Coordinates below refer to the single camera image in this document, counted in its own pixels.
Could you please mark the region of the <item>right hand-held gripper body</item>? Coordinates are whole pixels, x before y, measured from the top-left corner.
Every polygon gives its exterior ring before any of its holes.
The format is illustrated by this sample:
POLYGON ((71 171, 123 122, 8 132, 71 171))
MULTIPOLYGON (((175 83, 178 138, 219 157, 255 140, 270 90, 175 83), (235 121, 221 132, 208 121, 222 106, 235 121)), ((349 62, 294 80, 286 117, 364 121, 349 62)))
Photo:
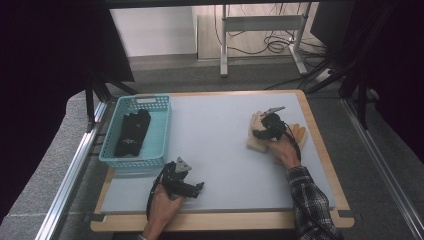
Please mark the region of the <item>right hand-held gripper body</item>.
POLYGON ((278 111, 283 109, 284 106, 274 107, 268 109, 267 111, 261 114, 261 123, 264 127, 264 130, 259 133, 260 139, 279 140, 286 132, 286 124, 284 121, 281 120, 281 118, 277 114, 278 111))

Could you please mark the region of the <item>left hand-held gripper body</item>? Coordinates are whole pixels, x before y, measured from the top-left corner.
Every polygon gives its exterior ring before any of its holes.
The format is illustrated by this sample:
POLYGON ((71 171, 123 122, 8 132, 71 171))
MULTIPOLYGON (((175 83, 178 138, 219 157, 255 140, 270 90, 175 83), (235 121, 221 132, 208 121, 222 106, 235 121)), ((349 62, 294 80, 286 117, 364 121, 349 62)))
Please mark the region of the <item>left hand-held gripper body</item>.
POLYGON ((178 189, 191 188, 189 184, 184 182, 184 179, 190 170, 191 166, 188 165, 181 157, 178 157, 176 161, 171 161, 164 166, 161 183, 164 185, 164 188, 171 199, 178 195, 178 189))

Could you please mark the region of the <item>beige knit glove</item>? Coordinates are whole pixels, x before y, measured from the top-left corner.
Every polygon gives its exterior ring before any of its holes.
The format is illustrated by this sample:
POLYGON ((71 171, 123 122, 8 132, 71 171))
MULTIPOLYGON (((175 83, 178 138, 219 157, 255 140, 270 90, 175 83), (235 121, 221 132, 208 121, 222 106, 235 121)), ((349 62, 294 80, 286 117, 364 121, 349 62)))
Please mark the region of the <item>beige knit glove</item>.
POLYGON ((299 124, 288 125, 287 130, 282 137, 284 136, 288 137, 293 143, 298 159, 301 162, 302 149, 307 138, 306 128, 301 127, 299 124))
POLYGON ((251 117, 250 126, 248 130, 247 146, 253 150, 265 153, 267 151, 267 145, 265 141, 262 139, 256 138, 252 133, 253 130, 259 130, 258 129, 259 118, 262 118, 261 111, 256 112, 251 117))

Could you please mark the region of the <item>teal plastic basket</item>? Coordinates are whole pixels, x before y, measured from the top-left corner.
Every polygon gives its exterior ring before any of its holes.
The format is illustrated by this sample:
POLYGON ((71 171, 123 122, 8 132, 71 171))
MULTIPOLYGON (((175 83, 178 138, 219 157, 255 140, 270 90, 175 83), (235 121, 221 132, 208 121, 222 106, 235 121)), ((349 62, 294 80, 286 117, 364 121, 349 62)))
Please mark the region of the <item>teal plastic basket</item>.
POLYGON ((169 95, 120 97, 99 159, 113 168, 161 168, 168 151, 171 116, 169 95))

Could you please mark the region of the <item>person's right hand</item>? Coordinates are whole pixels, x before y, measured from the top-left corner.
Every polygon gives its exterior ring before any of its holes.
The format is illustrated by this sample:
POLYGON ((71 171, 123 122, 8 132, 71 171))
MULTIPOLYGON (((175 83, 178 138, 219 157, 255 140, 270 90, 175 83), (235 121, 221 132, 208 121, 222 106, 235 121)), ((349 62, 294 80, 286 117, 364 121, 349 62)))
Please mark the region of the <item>person's right hand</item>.
POLYGON ((287 170, 301 165, 294 145, 288 137, 281 137, 277 141, 268 140, 266 145, 287 170))

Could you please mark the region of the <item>person's left hand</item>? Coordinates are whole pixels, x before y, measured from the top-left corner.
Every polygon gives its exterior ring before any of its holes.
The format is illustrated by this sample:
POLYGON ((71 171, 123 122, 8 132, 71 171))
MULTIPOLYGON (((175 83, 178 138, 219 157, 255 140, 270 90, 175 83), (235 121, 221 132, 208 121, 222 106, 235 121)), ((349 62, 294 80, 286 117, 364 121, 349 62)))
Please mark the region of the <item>person's left hand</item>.
POLYGON ((163 185, 159 184, 153 194, 148 223, 154 227, 164 228, 179 212, 184 200, 183 196, 171 199, 163 185))

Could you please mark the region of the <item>grey foam mat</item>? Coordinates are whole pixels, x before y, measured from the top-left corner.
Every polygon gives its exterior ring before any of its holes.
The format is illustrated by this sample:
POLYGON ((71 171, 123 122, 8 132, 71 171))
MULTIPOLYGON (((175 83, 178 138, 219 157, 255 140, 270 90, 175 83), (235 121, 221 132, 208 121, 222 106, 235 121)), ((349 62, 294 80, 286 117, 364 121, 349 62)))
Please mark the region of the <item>grey foam mat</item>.
MULTIPOLYGON (((247 146, 251 116, 282 107, 280 118, 305 126, 294 93, 182 96, 171 98, 171 125, 165 164, 178 157, 191 171, 187 183, 204 182, 199 196, 185 202, 186 212, 286 210, 292 198, 283 166, 271 152, 247 146)), ((114 168, 101 205, 103 213, 142 213, 154 179, 163 168, 114 168)))

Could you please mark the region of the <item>white power strip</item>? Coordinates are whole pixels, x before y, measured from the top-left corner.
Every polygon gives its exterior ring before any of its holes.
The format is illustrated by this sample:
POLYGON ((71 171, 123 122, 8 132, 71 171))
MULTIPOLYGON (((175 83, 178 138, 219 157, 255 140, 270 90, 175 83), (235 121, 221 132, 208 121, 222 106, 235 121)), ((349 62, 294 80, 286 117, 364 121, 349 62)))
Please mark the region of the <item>white power strip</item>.
POLYGON ((322 82, 323 80, 327 79, 328 77, 330 77, 333 74, 333 70, 332 69, 325 69, 323 70, 317 77, 316 77, 316 81, 317 82, 322 82))

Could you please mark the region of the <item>black metal stand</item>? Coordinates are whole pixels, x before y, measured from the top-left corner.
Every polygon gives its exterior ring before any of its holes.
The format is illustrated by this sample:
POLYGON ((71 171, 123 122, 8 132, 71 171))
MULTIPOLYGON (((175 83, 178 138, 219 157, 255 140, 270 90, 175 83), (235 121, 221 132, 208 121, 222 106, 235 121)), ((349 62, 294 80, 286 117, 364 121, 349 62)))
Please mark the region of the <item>black metal stand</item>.
POLYGON ((366 85, 363 82, 363 64, 370 48, 373 13, 355 2, 322 2, 319 4, 311 33, 328 48, 328 60, 339 64, 335 73, 310 87, 307 93, 315 93, 336 80, 345 78, 338 90, 341 98, 349 98, 358 90, 357 119, 367 129, 365 110, 366 85))
POLYGON ((85 89, 86 111, 88 117, 87 132, 91 132, 96 125, 93 95, 96 95, 102 103, 107 103, 113 99, 113 96, 107 87, 107 83, 112 84, 130 95, 137 94, 137 91, 133 88, 120 81, 114 80, 103 73, 92 73, 85 89))

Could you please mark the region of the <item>dark curtain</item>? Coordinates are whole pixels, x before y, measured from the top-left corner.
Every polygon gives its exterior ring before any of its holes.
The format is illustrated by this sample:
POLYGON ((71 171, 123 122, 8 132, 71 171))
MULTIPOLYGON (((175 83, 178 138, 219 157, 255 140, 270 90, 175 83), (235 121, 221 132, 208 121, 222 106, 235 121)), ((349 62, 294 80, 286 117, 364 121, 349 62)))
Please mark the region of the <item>dark curtain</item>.
POLYGON ((424 163, 424 0, 355 2, 373 13, 363 82, 377 112, 424 163))
POLYGON ((93 80, 132 78, 106 0, 0 0, 0 223, 68 100, 93 80))

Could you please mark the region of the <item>white metal desk frame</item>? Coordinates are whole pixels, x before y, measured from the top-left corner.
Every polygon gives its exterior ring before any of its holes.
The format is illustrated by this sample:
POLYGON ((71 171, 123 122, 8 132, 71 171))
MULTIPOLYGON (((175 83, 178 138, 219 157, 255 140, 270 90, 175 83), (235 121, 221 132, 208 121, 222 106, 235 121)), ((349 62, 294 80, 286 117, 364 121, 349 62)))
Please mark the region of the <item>white metal desk frame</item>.
POLYGON ((307 69, 300 57, 299 46, 312 3, 307 2, 302 13, 297 15, 267 15, 267 16, 228 16, 228 5, 222 6, 221 16, 221 49, 220 49, 220 76, 228 76, 228 46, 229 32, 243 31, 293 31, 295 36, 289 41, 288 49, 301 75, 307 74, 307 69))

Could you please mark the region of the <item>aluminium rail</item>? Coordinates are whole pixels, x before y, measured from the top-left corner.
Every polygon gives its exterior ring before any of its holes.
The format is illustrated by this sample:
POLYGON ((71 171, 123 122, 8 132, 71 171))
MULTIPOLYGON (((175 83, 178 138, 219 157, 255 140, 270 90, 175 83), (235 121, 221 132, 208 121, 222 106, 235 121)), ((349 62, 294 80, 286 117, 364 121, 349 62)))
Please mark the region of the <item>aluminium rail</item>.
POLYGON ((390 195, 396 203, 414 238, 416 240, 424 240, 424 221, 418 214, 418 211, 416 210, 412 201, 402 189, 393 172, 390 170, 389 165, 387 164, 369 131, 366 130, 357 119, 357 111, 355 110, 353 104, 345 99, 341 99, 341 103, 345 107, 355 130, 359 134, 359 137, 363 142, 368 154, 370 155, 372 162, 376 166, 377 171, 379 172, 383 182, 389 190, 390 195))
POLYGON ((40 183, 51 196, 34 240, 101 240, 91 229, 105 168, 98 164, 101 129, 89 128, 86 103, 71 99, 42 162, 40 183))

